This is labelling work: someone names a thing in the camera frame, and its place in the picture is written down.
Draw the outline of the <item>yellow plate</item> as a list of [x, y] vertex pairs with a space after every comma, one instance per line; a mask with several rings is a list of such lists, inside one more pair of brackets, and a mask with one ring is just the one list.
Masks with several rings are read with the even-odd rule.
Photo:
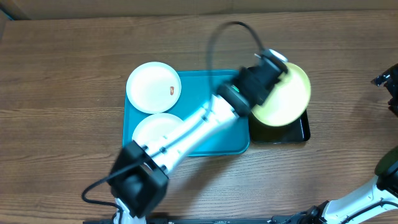
[[288, 125], [298, 119], [311, 97], [311, 83], [307, 74], [296, 64], [286, 62], [287, 73], [280, 76], [270, 95], [262, 105], [252, 109], [262, 124], [273, 127]]

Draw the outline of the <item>white plate with ketchup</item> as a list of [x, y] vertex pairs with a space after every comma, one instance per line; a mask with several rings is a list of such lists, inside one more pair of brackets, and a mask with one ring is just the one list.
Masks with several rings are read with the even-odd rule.
[[159, 139], [171, 133], [180, 126], [183, 120], [169, 113], [152, 114], [143, 119], [135, 128], [132, 140], [138, 145], [144, 145], [149, 141]]

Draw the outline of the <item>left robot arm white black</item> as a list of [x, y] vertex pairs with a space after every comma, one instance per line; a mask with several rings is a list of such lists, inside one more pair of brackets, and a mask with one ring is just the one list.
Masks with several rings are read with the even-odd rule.
[[165, 197], [172, 171], [203, 141], [263, 104], [288, 71], [286, 62], [284, 57], [262, 54], [258, 65], [241, 68], [171, 133], [148, 143], [125, 145], [108, 180], [116, 201], [114, 222], [128, 223], [148, 215]]

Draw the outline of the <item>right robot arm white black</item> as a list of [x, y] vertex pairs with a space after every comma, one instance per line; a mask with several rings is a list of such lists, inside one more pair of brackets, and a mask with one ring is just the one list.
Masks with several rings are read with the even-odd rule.
[[397, 209], [397, 148], [377, 163], [375, 176], [350, 194], [311, 208], [300, 223], [355, 224]]

